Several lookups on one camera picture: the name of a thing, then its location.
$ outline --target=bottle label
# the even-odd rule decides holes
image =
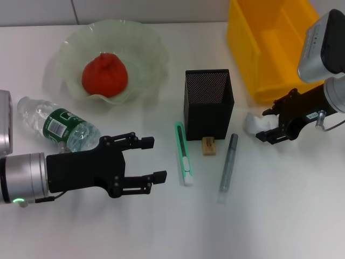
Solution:
[[[63,108],[53,111],[43,126],[43,136],[56,143],[61,141],[67,143],[71,132],[85,120]]]

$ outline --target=small wooden cube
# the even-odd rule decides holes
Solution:
[[[203,154],[204,155],[215,155],[216,154],[216,142],[214,137],[203,137]]]

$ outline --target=black mesh pencil holder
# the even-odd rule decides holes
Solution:
[[[184,125],[187,140],[225,139],[234,105],[228,69],[185,72]]]

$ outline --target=plastic bottle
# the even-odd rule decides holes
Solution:
[[[101,137],[94,125],[50,101],[24,97],[17,111],[29,127],[57,144],[65,142],[71,152],[93,149]]]

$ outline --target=cable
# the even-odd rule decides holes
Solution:
[[[48,196],[46,198],[41,198],[41,199],[36,199],[34,202],[35,203],[41,203],[41,202],[48,202],[48,201],[54,201],[56,200],[57,198],[60,198],[61,196],[63,196],[67,191],[64,191],[62,193],[60,193],[59,195],[57,196]]]
[[[77,12],[76,12],[76,10],[75,10],[75,6],[74,6],[74,1],[73,1],[73,0],[71,0],[71,5],[72,5],[72,9],[73,9],[75,21],[76,21],[77,24],[79,25],[79,20],[78,20]]]
[[[61,196],[63,196],[65,193],[67,193],[67,191],[64,191],[64,192],[60,193],[59,195],[55,196],[55,200],[56,200],[57,198],[60,198]]]
[[[324,132],[331,131],[331,130],[333,130],[333,129],[339,127],[340,125],[343,125],[344,123],[345,123],[345,120],[343,120],[341,123],[338,123],[337,125],[334,125],[334,126],[331,127],[331,128],[324,129],[323,131],[324,131]]]

